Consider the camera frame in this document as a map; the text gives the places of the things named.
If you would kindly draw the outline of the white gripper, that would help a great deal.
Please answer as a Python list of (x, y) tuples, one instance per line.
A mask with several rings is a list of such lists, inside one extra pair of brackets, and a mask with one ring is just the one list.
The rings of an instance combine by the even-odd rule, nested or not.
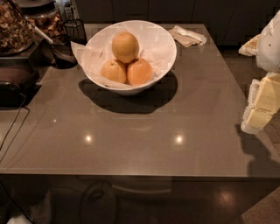
[(249, 87), (248, 106), (245, 108), (241, 130), (258, 134), (280, 109), (280, 10), (263, 28), (238, 51), (245, 56), (256, 56), (256, 64), (267, 73), (261, 80), (253, 79)]

